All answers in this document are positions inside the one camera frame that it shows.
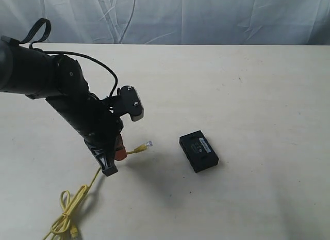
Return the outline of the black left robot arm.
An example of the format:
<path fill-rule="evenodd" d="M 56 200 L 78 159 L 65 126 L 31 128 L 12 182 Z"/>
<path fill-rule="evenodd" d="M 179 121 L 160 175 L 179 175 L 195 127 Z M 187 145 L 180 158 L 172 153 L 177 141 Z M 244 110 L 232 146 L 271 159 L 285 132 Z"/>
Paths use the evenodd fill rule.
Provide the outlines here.
<path fill-rule="evenodd" d="M 1 92 L 45 99 L 84 139 L 105 176 L 117 173 L 115 153 L 123 128 L 105 100 L 89 90 L 77 60 L 48 55 L 1 38 Z"/>

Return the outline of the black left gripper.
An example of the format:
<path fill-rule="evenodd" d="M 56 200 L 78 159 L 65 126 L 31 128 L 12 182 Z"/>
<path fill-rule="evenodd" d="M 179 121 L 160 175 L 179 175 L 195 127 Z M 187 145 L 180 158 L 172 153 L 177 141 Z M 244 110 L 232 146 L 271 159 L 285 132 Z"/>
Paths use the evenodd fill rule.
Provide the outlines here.
<path fill-rule="evenodd" d="M 102 173 L 107 177 L 117 173 L 115 160 L 127 158 L 119 117 L 93 93 L 78 99 L 64 95 L 48 97 L 46 101 L 84 139 Z"/>

